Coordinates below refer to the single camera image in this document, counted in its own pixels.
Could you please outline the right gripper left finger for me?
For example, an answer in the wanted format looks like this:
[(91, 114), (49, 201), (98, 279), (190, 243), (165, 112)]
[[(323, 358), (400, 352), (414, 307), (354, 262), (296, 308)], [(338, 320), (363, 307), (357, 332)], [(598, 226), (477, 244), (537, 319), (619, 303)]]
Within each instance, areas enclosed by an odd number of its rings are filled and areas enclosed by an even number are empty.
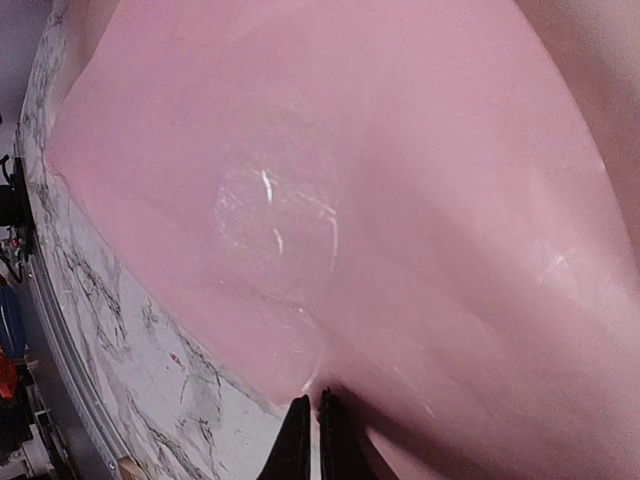
[(261, 480), (309, 480), (311, 475), (311, 404), (295, 398), (261, 471)]

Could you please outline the pink wrapping paper sheet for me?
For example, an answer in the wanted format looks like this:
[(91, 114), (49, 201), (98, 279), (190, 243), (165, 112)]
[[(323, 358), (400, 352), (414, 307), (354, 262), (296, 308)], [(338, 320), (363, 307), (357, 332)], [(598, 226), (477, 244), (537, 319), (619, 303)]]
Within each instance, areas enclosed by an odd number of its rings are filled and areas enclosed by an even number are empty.
[(50, 168), (276, 403), (342, 390), (399, 476), (639, 475), (639, 192), (583, 81), (639, 5), (122, 1)]

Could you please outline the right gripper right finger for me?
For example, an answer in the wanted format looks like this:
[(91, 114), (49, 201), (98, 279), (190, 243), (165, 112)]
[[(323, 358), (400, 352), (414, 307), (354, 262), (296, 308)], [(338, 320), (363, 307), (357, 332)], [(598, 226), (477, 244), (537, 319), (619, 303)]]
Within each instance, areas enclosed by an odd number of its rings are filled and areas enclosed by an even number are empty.
[(351, 425), (346, 408), (338, 396), (326, 389), (318, 411), (320, 426), (320, 464), (323, 480), (375, 479)]

